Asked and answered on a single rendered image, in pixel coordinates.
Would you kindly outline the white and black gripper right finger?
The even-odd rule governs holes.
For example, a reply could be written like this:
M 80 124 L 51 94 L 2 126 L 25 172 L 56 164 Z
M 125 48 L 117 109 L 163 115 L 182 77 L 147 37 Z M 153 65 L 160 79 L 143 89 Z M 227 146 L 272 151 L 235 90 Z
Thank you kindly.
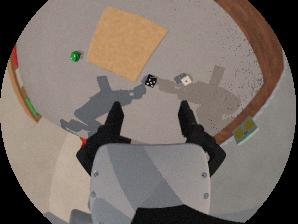
M 200 145 L 203 150 L 208 153 L 210 157 L 208 167 L 211 178 L 226 158 L 225 151 L 219 146 L 219 144 L 216 143 L 214 137 L 204 131 L 204 127 L 202 125 L 197 124 L 193 111 L 190 109 L 187 100 L 181 101 L 178 119 L 182 135 L 187 138 L 186 142 Z

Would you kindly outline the tan mat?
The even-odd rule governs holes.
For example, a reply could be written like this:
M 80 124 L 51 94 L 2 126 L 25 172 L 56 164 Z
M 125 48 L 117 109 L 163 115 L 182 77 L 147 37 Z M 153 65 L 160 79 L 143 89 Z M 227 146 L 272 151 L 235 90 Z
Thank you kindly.
M 144 17 L 107 6 L 94 31 L 86 61 L 135 82 L 167 32 Z

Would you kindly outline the green die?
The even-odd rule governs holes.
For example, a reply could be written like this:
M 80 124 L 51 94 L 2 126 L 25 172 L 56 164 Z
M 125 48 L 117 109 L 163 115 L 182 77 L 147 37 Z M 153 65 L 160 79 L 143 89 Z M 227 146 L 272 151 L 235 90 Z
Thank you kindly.
M 75 62 L 75 61 L 77 61 L 77 60 L 80 59 L 80 55 L 81 55 L 80 52 L 78 52 L 78 51 L 74 51 L 74 52 L 71 53 L 70 60 L 72 60 L 72 61 Z

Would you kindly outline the black die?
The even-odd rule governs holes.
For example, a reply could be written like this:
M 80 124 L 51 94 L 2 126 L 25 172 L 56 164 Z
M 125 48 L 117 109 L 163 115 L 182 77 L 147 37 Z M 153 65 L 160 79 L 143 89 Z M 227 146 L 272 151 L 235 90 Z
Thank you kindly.
M 148 85 L 153 88 L 156 82 L 157 82 L 157 78 L 149 74 L 145 81 L 145 85 Z

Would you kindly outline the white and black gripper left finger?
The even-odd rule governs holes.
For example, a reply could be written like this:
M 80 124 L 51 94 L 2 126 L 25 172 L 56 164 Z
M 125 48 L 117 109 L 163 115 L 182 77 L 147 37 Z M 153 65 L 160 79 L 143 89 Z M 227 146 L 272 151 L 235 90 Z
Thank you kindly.
M 105 124 L 99 126 L 97 132 L 89 137 L 86 140 L 86 144 L 76 153 L 77 159 L 90 177 L 94 162 L 92 159 L 94 153 L 97 152 L 101 145 L 117 143 L 115 138 L 118 138 L 120 135 L 124 119 L 124 113 L 119 101 L 114 102 L 107 118 Z

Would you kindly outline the white die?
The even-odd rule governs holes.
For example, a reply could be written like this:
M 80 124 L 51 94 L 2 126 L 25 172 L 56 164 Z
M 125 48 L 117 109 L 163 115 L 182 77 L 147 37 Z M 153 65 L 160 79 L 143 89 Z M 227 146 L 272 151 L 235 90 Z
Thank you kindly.
M 183 83 L 184 86 L 186 86 L 189 83 L 191 83 L 191 80 L 190 80 L 189 76 L 186 73 L 184 73 L 181 76 L 179 76 L 179 78 L 180 78 L 180 80 L 181 80 L 181 82 Z

